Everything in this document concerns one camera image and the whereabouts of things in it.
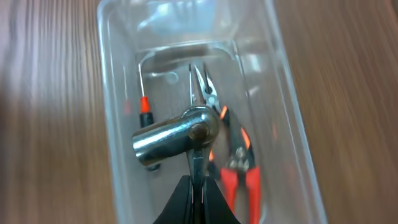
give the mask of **orange and black pliers handle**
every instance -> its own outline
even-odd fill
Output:
[[[229,126],[229,140],[231,142],[231,157],[230,162],[226,167],[220,170],[221,181],[225,187],[226,201],[229,208],[234,211],[236,189],[239,183],[244,183],[249,196],[249,209],[250,209],[250,224],[258,224],[260,220],[260,202],[261,202],[261,183],[260,183],[260,169],[256,166],[254,161],[254,153],[252,151],[251,141],[246,130],[240,125],[236,115],[224,106],[220,113],[220,119]],[[235,154],[239,148],[245,148],[246,152],[244,157],[236,157]],[[239,178],[242,170],[236,164],[244,164],[247,166],[244,171],[244,180]]]

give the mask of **wire cutter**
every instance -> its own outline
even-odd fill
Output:
[[[214,179],[221,179],[225,188],[225,197],[229,208],[234,212],[236,189],[245,185],[248,190],[250,224],[258,224],[260,219],[261,184],[259,166],[254,161],[252,144],[246,130],[241,126],[233,110],[227,106],[221,109],[217,91],[209,77],[206,65],[203,64],[205,79],[195,66],[200,91],[206,105],[213,108],[220,120],[229,129],[229,159],[226,165],[218,170],[214,163],[213,152],[210,154],[209,173]]]

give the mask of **transparent storage box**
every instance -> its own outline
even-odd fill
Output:
[[[156,122],[187,109],[188,64],[201,68],[203,62],[221,104],[235,111],[251,137],[261,169],[260,223],[327,223],[271,0],[103,0],[98,28],[118,223],[152,223],[189,174],[185,154],[164,160],[156,172],[135,157],[138,65]],[[218,167],[228,158],[226,141],[221,129],[214,145]],[[237,219],[247,223],[244,186],[235,204]]]

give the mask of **wooden surface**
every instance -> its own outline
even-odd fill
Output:
[[[398,222],[391,1],[275,2],[330,223]],[[0,223],[115,222],[97,5],[0,2]]]

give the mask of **silver cylinder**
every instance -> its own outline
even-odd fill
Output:
[[[132,147],[146,167],[189,149],[212,143],[219,131],[217,114],[207,106],[192,106],[180,118],[150,125],[133,134]]]

